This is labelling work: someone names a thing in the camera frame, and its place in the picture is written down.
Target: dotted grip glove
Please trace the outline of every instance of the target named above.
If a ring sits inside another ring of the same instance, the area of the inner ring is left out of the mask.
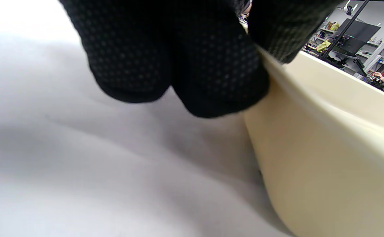
[[[212,118],[262,99],[269,80],[255,43],[289,63],[341,1],[60,0],[103,92],[129,103],[172,86],[186,109]]]

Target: hand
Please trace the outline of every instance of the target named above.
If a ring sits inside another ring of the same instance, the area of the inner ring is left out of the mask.
[[[383,77],[383,75],[380,72],[374,72],[373,76],[374,77],[379,77],[379,78]]]
[[[244,110],[267,94],[255,43],[289,63],[341,2],[253,1],[248,36],[237,16],[249,0],[60,1],[106,94],[151,102],[172,86],[189,112],[206,118]]]

